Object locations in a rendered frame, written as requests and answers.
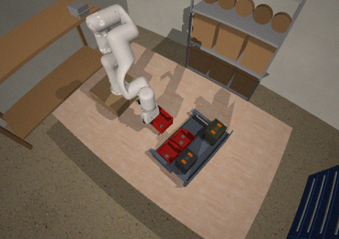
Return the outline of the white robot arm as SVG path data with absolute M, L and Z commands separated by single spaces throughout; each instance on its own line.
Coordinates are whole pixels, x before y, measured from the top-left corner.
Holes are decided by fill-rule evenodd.
M 121 5 L 115 4 L 90 14 L 85 21 L 94 33 L 101 53 L 104 54 L 100 60 L 111 80 L 111 92 L 123 95 L 127 100 L 138 96 L 139 92 L 139 99 L 135 103 L 141 103 L 141 112 L 153 112 L 156 109 L 154 90 L 147 78 L 139 76 L 130 83 L 124 81 L 126 73 L 135 61 L 129 42 L 139 37 L 139 30 L 133 19 Z M 118 23 L 123 25 L 110 29 Z

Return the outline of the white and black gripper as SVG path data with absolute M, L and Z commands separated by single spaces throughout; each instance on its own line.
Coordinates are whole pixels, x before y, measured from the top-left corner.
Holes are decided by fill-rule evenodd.
M 154 118 L 157 117 L 159 115 L 159 108 L 158 108 L 158 105 L 156 103 L 156 109 L 151 112 L 151 113 L 145 113 L 145 112 L 142 112 L 141 113 L 141 118 L 143 119 L 143 123 L 147 123 L 147 124 L 153 124 L 152 121 L 154 121 Z

